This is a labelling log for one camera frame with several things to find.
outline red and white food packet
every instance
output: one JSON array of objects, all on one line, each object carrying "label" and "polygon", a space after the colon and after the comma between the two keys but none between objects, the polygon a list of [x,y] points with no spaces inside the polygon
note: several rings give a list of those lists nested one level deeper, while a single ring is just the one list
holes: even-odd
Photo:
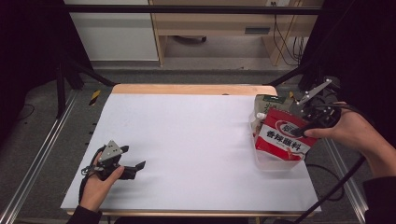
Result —
[{"label": "red and white food packet", "polygon": [[295,137],[290,131],[305,125],[304,120],[286,111],[270,108],[257,138],[256,149],[271,153],[284,161],[303,160],[318,139]]}]

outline hazard stripe tape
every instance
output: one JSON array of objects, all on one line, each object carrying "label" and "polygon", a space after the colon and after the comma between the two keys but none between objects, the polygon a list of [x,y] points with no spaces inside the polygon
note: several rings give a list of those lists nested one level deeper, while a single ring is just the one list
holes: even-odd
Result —
[{"label": "hazard stripe tape", "polygon": [[96,100],[97,100],[98,97],[99,97],[99,93],[100,93],[100,91],[95,91],[95,92],[93,93],[89,105],[95,105]]}]

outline white tabletop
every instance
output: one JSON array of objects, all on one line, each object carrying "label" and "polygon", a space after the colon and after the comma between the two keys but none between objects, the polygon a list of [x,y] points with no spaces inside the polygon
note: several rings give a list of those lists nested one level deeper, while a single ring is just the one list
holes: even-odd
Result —
[{"label": "white tabletop", "polygon": [[147,163],[135,180],[116,182],[104,212],[301,214],[318,200],[304,162],[288,171],[258,169],[248,125],[253,106],[254,96],[112,93],[62,209],[76,208],[80,170],[114,140],[130,147],[121,165]]}]

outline gray floor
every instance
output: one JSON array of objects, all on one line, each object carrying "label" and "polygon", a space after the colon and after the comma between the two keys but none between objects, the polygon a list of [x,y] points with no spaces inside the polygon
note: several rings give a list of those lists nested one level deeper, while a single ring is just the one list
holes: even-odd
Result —
[{"label": "gray floor", "polygon": [[[97,71],[121,83],[262,84],[286,74],[292,68],[288,65],[273,67],[269,64],[266,53],[257,49],[263,49],[259,38],[209,37],[206,43],[172,38],[164,67],[154,63],[123,63],[121,69],[114,70],[115,65],[119,64],[102,63],[97,64]],[[65,211],[60,209],[64,192],[77,171],[86,144],[90,142],[94,131],[94,123],[99,120],[101,108],[111,91],[111,88],[88,77],[84,76],[83,79],[86,85],[82,91],[78,91],[76,104],[18,214],[19,220],[41,218],[49,221],[47,223],[56,223],[54,220],[68,219]],[[296,91],[297,81],[298,78],[294,78],[279,86],[278,94]],[[96,90],[102,91],[98,101],[95,105],[88,105]],[[27,119],[16,122],[12,135],[0,148],[2,210],[6,208],[23,180],[55,121],[55,82],[30,91],[26,97],[26,104],[35,107],[34,113]],[[32,109],[29,105],[22,110],[21,117],[29,114]],[[346,148],[341,148],[340,152],[349,166],[358,158],[354,151]],[[321,141],[310,150],[306,162],[334,170]],[[332,176],[321,170],[308,168],[308,171],[319,195],[336,183]],[[361,186],[361,182],[370,175],[367,165],[364,164],[354,175],[354,179]],[[321,208],[323,212],[308,218],[305,223],[359,223],[347,196],[339,202],[326,202]],[[46,222],[35,219],[34,223]]]}]

